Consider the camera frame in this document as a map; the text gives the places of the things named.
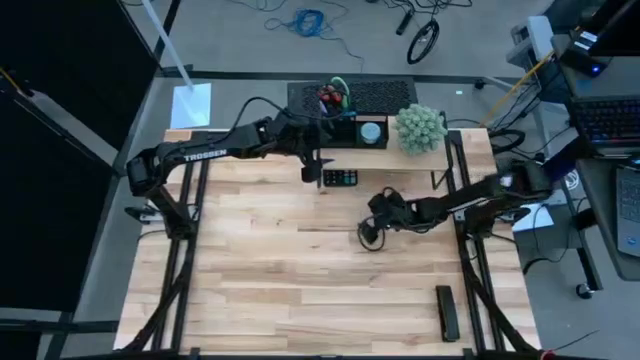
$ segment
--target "computer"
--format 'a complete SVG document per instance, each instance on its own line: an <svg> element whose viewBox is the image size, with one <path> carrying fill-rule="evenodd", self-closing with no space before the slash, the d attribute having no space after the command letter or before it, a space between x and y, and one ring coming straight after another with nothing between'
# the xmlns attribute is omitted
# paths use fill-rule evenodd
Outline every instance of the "computer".
<svg viewBox="0 0 640 360"><path fill-rule="evenodd" d="M640 0L609 0L583 24L572 46L591 59L638 56L640 42L634 39L640 33L638 19ZM582 67L590 76L606 71L606 66L597 62ZM567 108L578 133L602 157L629 162L640 154L640 86L637 96L574 98ZM635 167L640 164L629 163ZM616 212L618 250L640 257L640 172L629 167L616 170Z"/></svg>

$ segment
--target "green plant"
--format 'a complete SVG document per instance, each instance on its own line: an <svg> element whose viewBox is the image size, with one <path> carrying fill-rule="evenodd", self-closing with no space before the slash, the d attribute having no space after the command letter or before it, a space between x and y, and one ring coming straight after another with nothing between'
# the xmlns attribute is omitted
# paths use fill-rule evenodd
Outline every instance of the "green plant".
<svg viewBox="0 0 640 360"><path fill-rule="evenodd" d="M401 109L394 128L398 130L400 148L408 155L418 155L438 148L447 130L444 117L437 110L418 104Z"/></svg>

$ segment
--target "concrete floor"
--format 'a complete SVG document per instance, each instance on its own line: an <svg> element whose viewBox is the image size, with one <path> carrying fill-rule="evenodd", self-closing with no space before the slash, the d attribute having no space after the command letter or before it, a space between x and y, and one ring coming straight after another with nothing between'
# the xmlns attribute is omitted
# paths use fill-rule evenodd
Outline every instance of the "concrete floor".
<svg viewBox="0 0 640 360"><path fill-rule="evenodd" d="M366 58L365 73L520 77L522 70L504 60L512 46L509 31L512 26L524 21L526 16L544 10L550 1L484 0L475 2L471 9L449 8L437 17L442 33L434 52L413 67L406 64L405 52L415 33L415 24L408 28L403 37L394 34L402 11L387 9L382 2L375 5L360 0L337 2L349 7L351 12L335 24L336 32L344 37L352 52ZM153 2L161 19L169 3L169 0ZM182 60L194 64L196 70L359 72L358 62L346 56L339 44L298 38L284 29L272 32L264 30L265 19L272 16L289 18L297 7L319 8L328 14L335 11L332 5L322 4L318 0L290 1L274 13L259 13L228 1L183 0L171 38ZM153 48L157 34L144 9L131 7L128 10L144 39ZM428 16L421 16L419 21L424 23L426 19ZM166 52L162 64L173 65ZM230 126L241 104L251 96L261 95L276 103L286 104L285 81L194 81L213 83L212 127ZM177 85L182 85L178 79L154 81L130 156L140 149L155 146L162 139L164 130L169 127L172 91ZM416 84L416 88L421 104L445 110L449 119L480 120L504 94L493 86L476 91L471 85L420 83ZM456 91L462 91L462 94L458 95ZM508 106L510 104L505 104L502 111L506 111ZM566 126L566 114L558 113L545 104L541 105L541 109L545 126L552 134ZM271 108L255 104L247 109L242 122L266 115L275 114ZM77 127L73 122L63 122L71 128ZM515 127L528 134L522 148L536 149L541 146L531 116L521 120ZM83 136L83 131L76 133ZM575 133L571 131L560 136L554 141L554 149L557 151L573 136ZM108 149L96 151L110 153ZM580 189L573 194L574 198L581 196ZM75 320L119 319L140 231L140 225L128 218L123 209L139 203L139 199L131 196L126 180L121 181ZM557 248L564 244L567 230L559 229L554 234L545 237L545 242L548 242L545 246ZM526 235L518 235L517 241L524 242ZM637 306L640 284L623 282L617 277L597 229L587 231L587 239L605 287L592 300L581 300L573 292L575 285L584 281L575 251L569 251L559 264L537 264L527 276L529 296L542 344L545 348L554 348L599 329L597 334L561 353L608 359L636 358L634 347L640 334L640 310ZM524 263L532 254L526 246L521 250ZM558 254L549 251L548 255ZM56 314L52 313L0 309L0 317L12 316L43 320L56 318ZM64 355L106 353L111 349L114 337L114 334L70 336ZM47 343L48 339L43 339L42 355Z"/></svg>

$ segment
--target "wooden tabletop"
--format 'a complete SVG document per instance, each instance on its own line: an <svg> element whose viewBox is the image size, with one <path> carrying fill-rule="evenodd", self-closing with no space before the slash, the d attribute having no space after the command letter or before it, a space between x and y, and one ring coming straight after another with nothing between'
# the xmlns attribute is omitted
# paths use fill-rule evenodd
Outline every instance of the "wooden tabletop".
<svg viewBox="0 0 640 360"><path fill-rule="evenodd" d="M495 171L489 139L484 130L462 133L478 181ZM182 173L174 170L167 184L175 198ZM451 220L424 235L388 232L378 253L364 250L355 234L367 201L384 186L411 199L442 196L445 185L433 191L427 171L372 170L359 171L356 187L318 190L299 174L294 158L210 163L182 353L460 355L474 347ZM513 236L506 225L494 232ZM515 245L485 244L498 304L539 346ZM157 306L168 252L164 233L140 240L114 348L131 341ZM436 285L453 289L461 330L455 343L441 340ZM491 348L483 307L482 316ZM172 326L170 315L167 339Z"/></svg>
<svg viewBox="0 0 640 360"><path fill-rule="evenodd" d="M389 141L386 149L322 149L322 157L333 159L324 167L341 170L446 170L444 144L435 151L408 156L398 144L398 131L393 128L395 116L389 116Z"/></svg>

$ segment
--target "black remote control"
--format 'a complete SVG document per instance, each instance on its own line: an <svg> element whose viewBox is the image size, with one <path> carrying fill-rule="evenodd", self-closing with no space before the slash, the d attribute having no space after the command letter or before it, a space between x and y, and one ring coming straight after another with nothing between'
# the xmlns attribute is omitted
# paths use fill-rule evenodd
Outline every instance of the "black remote control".
<svg viewBox="0 0 640 360"><path fill-rule="evenodd" d="M345 187L358 185L356 170L322 170L322 179L326 187Z"/></svg>

